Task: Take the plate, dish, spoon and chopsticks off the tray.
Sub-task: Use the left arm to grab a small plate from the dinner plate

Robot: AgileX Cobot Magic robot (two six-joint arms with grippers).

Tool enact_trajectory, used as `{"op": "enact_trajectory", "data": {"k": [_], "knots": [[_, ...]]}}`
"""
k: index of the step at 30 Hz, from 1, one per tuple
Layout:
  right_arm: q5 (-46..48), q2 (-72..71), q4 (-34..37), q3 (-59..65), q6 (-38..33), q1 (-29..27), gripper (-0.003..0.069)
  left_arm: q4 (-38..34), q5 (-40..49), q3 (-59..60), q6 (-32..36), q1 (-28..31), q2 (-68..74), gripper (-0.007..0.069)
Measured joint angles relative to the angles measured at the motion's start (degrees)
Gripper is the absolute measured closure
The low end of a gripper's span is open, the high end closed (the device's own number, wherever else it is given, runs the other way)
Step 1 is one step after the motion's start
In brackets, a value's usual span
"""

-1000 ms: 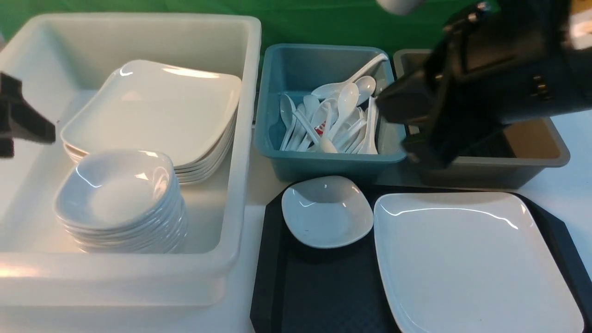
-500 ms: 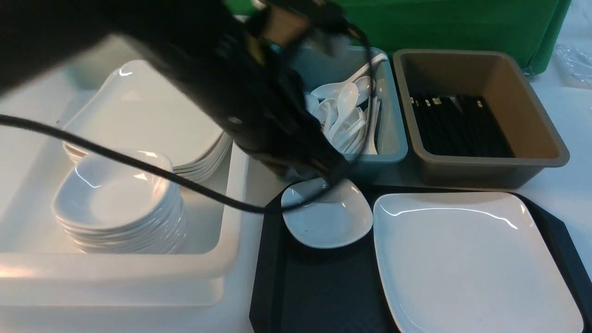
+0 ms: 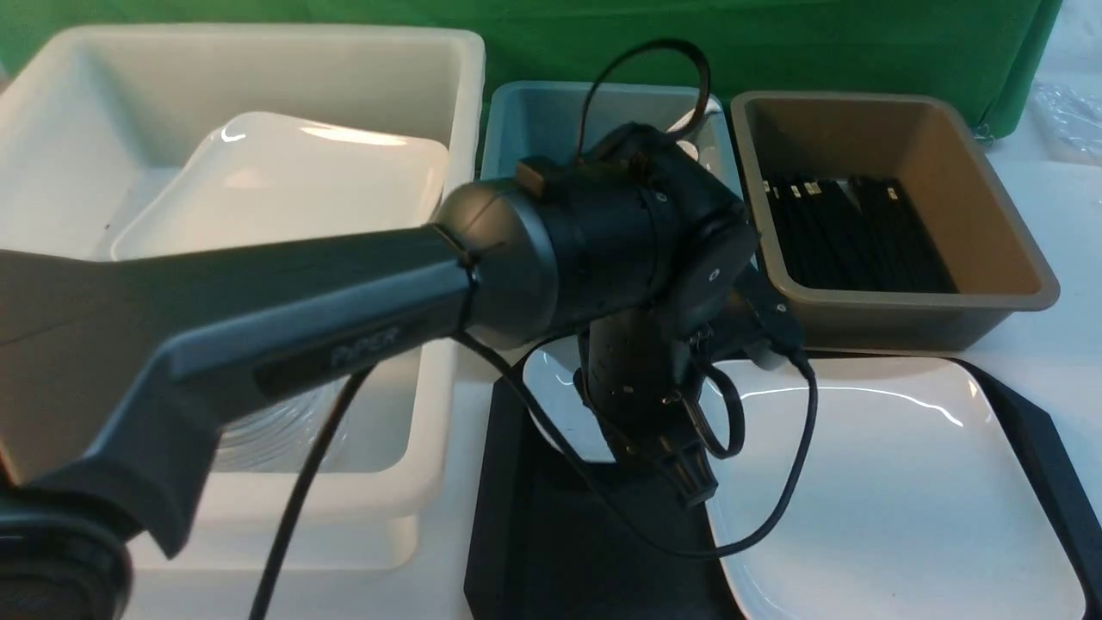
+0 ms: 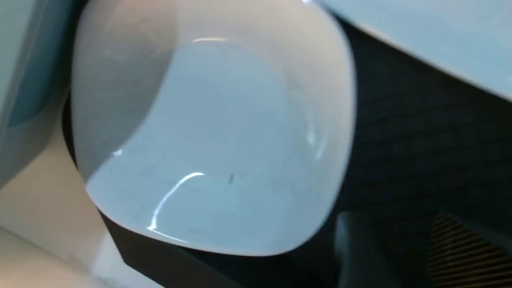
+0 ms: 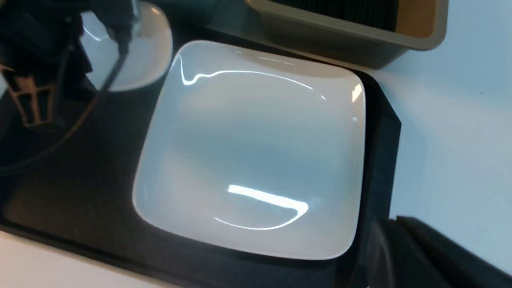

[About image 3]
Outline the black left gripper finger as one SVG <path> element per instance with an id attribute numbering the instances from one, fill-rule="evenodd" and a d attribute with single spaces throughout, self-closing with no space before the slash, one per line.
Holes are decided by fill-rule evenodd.
<path id="1" fill-rule="evenodd" d="M 705 448 L 673 452 L 672 485 L 678 503 L 683 507 L 704 504 L 714 497 L 719 482 L 712 471 Z"/>

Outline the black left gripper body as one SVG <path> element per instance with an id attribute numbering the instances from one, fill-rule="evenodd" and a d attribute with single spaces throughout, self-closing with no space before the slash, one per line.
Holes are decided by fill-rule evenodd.
<path id="1" fill-rule="evenodd" d="M 598 420 L 615 463 L 651 467 L 672 482 L 673 452 L 736 456 L 746 439 L 739 389 L 719 370 L 733 353 L 775 368 L 804 342 L 802 326 L 756 268 L 741 272 L 719 314 L 687 340 L 648 311 L 622 311 L 579 335 L 579 396 Z"/>

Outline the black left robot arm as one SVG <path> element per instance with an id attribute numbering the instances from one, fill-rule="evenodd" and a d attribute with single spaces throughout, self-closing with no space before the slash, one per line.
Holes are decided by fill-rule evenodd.
<path id="1" fill-rule="evenodd" d="M 570 164 L 523 157 L 511 180 L 463 185 L 419 227 L 118 264 L 3 251 L 3 617 L 121 617 L 127 542 L 181 552 L 222 431 L 346 377 L 276 533 L 261 619 L 361 382 L 441 338 L 508 376 L 499 350 L 581 331 L 582 398 L 617 461 L 701 503 L 705 454 L 745 440 L 715 362 L 759 342 L 756 362 L 814 377 L 750 265 L 758 241 L 676 135 L 625 123 Z"/>

